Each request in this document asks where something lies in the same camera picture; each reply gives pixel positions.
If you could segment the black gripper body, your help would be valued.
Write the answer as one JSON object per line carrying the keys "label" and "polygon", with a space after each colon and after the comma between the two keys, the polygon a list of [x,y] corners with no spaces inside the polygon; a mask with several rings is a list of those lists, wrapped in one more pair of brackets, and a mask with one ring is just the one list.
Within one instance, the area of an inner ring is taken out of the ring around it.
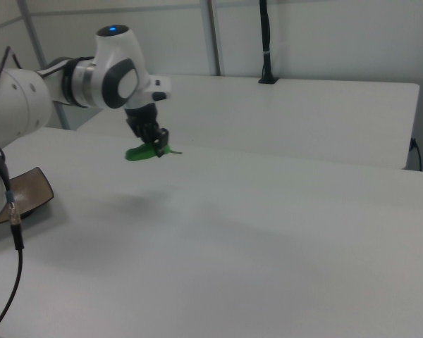
{"label": "black gripper body", "polygon": [[127,115],[126,122],[137,138],[140,138],[142,132],[153,132],[156,139],[157,131],[160,129],[155,104],[147,104],[135,109],[126,108],[124,111]]}

